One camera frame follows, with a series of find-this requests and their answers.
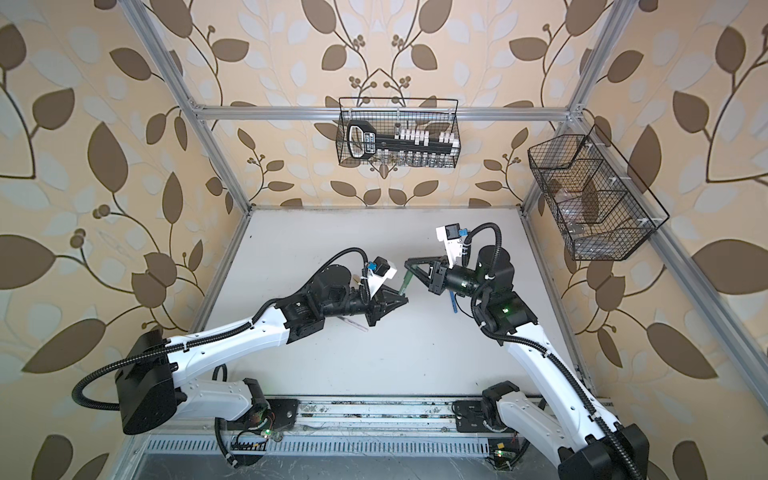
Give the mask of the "green pen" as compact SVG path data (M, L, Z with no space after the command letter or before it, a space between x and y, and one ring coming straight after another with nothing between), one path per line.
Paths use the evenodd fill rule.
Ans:
M400 286L400 289L399 289L399 294L400 295L405 295L405 292L406 292L406 290L407 290L407 288L408 288L412 278L413 278L413 273L411 271L407 270L406 273L405 273L403 282L402 282L402 284Z

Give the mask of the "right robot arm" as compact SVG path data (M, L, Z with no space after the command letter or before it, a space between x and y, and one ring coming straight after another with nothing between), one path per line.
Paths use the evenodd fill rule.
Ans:
M624 425L577 377L557 352L538 317L513 288L515 270L500 227L485 222L436 229L446 253L415 257L406 270L436 295L468 299L468 314L488 339L523 367L542 399L542 410L510 381L483 392L487 429L522 435L557 469L561 479L644 479L650 445L635 424Z

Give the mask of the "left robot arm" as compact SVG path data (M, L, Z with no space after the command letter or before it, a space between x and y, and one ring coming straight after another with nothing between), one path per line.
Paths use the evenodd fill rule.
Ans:
M386 259L365 259L355 280L338 264L340 257L334 255L292 295L266 301L249 318L170 338L157 332L141 335L128 357L78 381L72 400L87 409L119 412L126 435L149 432L170 420L245 422L266 411L257 380L207 380L205 374L313 335L329 317L362 315L375 326L408 302L387 286L397 270Z

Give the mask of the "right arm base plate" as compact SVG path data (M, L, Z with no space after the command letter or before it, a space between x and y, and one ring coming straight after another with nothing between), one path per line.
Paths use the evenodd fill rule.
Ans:
M504 426L487 412L488 404L481 400L457 400L451 405L455 428L459 433L499 433L515 435L516 430Z

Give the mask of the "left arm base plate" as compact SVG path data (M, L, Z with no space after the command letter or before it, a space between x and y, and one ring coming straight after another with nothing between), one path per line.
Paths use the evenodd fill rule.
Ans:
M296 398L271 398L264 405L252 407L234 421L224 420L226 431L243 430L291 430L298 418L300 401Z

